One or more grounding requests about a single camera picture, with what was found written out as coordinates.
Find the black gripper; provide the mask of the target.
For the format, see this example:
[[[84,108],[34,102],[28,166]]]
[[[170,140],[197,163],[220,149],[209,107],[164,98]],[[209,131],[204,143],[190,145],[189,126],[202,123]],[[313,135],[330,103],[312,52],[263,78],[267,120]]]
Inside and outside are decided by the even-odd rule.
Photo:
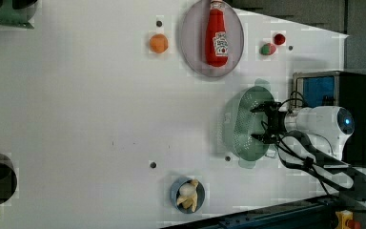
[[[252,113],[264,113],[268,117],[268,128],[266,134],[252,134],[252,137],[262,143],[274,144],[278,137],[287,132],[285,128],[286,112],[279,111],[281,104],[278,102],[263,103],[251,109]]]

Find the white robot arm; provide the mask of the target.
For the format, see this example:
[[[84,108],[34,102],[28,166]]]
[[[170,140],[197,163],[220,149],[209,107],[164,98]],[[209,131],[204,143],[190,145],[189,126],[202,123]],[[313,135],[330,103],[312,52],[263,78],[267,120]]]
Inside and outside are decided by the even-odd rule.
[[[261,123],[264,132],[253,138],[274,144],[286,168],[303,171],[348,198],[366,201],[366,173],[342,160],[355,131],[349,111],[319,106],[283,112],[278,102],[264,102],[252,111],[267,116]]]

